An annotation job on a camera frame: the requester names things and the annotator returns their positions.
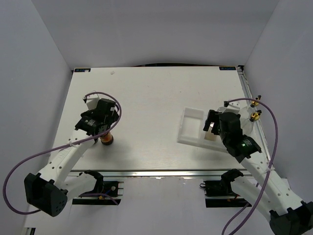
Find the red lid sauce jar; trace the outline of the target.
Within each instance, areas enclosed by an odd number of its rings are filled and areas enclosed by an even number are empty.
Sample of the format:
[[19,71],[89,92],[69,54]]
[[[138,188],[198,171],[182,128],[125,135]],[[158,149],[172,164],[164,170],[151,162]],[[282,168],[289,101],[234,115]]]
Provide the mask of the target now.
[[99,139],[101,143],[106,146],[111,145],[114,141],[113,135],[110,132],[108,132],[105,135],[100,136]]

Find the white silver cap shaker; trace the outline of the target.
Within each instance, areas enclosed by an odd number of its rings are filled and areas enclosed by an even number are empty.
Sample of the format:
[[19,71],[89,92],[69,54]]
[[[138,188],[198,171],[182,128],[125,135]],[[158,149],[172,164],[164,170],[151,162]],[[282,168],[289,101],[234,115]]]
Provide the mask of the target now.
[[207,141],[213,141],[216,142],[217,141],[217,135],[215,135],[214,133],[212,133],[214,127],[214,123],[213,122],[207,122],[203,128],[204,132],[205,132],[205,136],[204,139]]

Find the clear glass bottle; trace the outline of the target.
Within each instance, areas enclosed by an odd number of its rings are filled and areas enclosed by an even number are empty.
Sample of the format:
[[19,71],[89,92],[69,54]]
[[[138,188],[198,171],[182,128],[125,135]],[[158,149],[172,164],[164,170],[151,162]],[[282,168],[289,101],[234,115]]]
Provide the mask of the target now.
[[249,117],[255,110],[255,107],[257,107],[259,103],[257,101],[251,101],[247,106],[243,107],[239,114],[241,117]]

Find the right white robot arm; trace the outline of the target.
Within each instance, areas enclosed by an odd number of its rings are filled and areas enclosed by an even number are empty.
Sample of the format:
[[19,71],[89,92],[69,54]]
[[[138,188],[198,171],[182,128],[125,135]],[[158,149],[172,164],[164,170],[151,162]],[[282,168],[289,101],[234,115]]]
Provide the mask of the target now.
[[246,179],[239,170],[232,169],[221,176],[218,185],[207,185],[210,195],[236,194],[244,198],[251,210],[258,210],[269,222],[276,235],[302,235],[313,228],[313,204],[304,202],[296,195],[274,170],[272,163],[262,155],[261,147],[246,132],[246,124],[260,118],[261,111],[249,113],[209,110],[204,131],[212,127],[227,152],[254,177],[257,186]]

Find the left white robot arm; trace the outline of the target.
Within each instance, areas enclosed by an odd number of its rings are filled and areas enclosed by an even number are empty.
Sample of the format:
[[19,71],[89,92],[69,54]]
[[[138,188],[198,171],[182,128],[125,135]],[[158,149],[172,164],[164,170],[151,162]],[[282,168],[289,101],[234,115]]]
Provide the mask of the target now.
[[109,135],[109,129],[119,119],[118,105],[105,98],[88,97],[84,101],[88,110],[81,114],[68,146],[62,147],[36,175],[29,173],[24,180],[27,202],[52,217],[59,215],[75,197],[103,192],[103,176],[97,171],[86,170],[76,178],[67,177],[83,154]]

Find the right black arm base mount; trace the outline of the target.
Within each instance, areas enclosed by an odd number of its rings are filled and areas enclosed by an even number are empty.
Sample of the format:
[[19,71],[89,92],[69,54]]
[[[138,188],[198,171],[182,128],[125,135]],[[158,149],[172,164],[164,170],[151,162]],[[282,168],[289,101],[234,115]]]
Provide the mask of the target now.
[[200,188],[204,190],[207,208],[242,208],[246,204],[251,207],[243,197],[222,186],[221,181],[204,181]]

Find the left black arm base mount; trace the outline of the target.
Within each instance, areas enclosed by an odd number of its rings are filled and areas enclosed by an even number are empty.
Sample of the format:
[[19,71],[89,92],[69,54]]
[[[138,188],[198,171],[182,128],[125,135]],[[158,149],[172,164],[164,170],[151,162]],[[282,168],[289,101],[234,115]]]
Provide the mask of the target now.
[[83,193],[72,200],[73,205],[118,206],[124,190],[124,182],[106,180],[99,172],[89,172],[96,180],[91,191]]

